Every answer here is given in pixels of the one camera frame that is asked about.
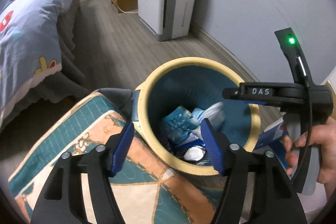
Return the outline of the person right hand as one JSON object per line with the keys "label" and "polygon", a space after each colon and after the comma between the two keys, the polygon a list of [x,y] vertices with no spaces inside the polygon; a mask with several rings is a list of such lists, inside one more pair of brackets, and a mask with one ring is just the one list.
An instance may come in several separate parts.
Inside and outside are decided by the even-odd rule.
{"label": "person right hand", "polygon": [[[291,150],[295,147],[304,147],[307,133],[304,133],[295,142],[288,135],[282,138],[284,149],[286,150],[285,160],[288,163],[287,175],[293,173],[293,168],[298,165],[298,156]],[[321,145],[322,163],[319,170],[317,182],[324,184],[327,200],[335,191],[335,120],[329,117],[325,124],[313,126],[309,145]]]}

